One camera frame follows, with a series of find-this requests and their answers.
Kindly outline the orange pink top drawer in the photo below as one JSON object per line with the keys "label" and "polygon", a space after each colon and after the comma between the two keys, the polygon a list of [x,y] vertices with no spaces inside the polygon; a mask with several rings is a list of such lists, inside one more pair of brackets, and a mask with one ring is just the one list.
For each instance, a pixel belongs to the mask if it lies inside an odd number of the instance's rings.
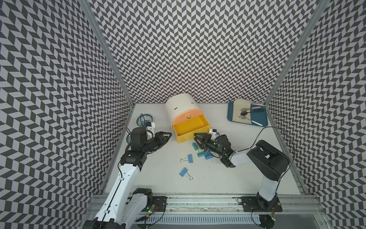
{"label": "orange pink top drawer", "polygon": [[198,116],[203,115],[203,111],[201,109],[190,109],[187,111],[182,112],[172,122],[172,125],[176,125],[185,121],[188,121],[189,119],[196,118]]}

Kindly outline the yellow drawer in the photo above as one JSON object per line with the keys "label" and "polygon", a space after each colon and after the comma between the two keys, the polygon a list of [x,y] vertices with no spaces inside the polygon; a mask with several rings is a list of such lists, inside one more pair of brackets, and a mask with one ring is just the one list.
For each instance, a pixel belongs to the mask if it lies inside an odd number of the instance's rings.
{"label": "yellow drawer", "polygon": [[204,115],[173,125],[178,144],[193,139],[195,133],[208,133],[210,128],[211,125]]}

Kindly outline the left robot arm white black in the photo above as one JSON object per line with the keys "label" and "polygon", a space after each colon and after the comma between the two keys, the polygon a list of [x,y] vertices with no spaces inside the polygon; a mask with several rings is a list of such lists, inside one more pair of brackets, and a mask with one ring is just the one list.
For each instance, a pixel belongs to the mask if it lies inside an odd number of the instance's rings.
{"label": "left robot arm white black", "polygon": [[156,132],[137,127],[130,133],[130,143],[122,155],[118,175],[106,201],[84,229],[129,229],[140,212],[153,204],[151,189],[137,188],[128,200],[134,180],[140,174],[149,153],[161,149],[172,137],[170,132]]}

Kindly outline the cream round drawer cabinet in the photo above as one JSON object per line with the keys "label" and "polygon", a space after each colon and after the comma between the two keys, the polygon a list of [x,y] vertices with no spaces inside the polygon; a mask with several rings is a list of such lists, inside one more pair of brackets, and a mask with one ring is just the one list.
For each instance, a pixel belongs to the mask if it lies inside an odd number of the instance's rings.
{"label": "cream round drawer cabinet", "polygon": [[167,111],[168,117],[172,122],[179,114],[190,109],[201,109],[193,97],[189,94],[178,94],[167,100],[165,103],[165,109]]}

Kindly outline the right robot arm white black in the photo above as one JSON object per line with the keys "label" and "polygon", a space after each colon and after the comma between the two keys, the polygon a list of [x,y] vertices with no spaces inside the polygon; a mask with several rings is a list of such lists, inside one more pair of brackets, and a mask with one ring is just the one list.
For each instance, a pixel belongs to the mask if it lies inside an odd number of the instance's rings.
{"label": "right robot arm white black", "polygon": [[196,133],[193,136],[200,149],[217,154],[227,168],[253,163],[262,173],[263,179],[256,197],[242,198],[245,212],[281,211],[277,190],[283,175],[290,167],[290,159],[286,154],[265,140],[258,141],[249,149],[235,152],[226,135],[215,140],[208,133]]}

